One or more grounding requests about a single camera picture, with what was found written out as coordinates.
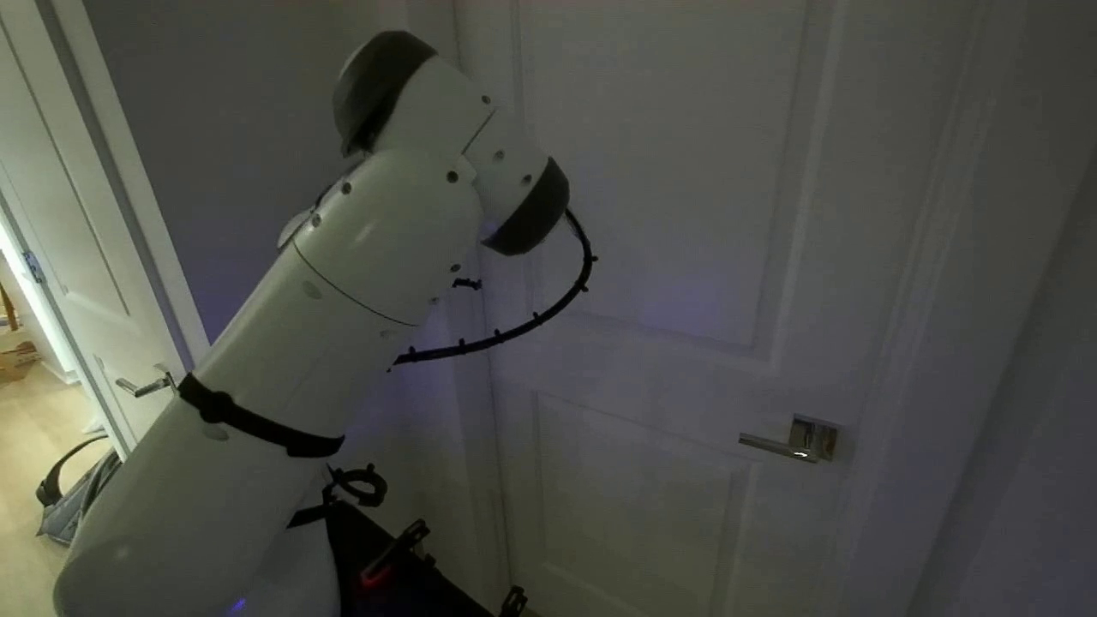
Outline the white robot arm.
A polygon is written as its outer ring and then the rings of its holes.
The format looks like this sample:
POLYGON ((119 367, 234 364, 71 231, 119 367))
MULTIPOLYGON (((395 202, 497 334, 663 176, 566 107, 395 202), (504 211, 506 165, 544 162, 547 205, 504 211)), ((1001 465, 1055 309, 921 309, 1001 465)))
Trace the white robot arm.
POLYGON ((350 56, 331 116, 350 167, 92 502, 57 617, 335 617, 331 547, 298 513, 356 402, 472 248, 514 256, 566 215, 560 162, 407 31, 350 56))

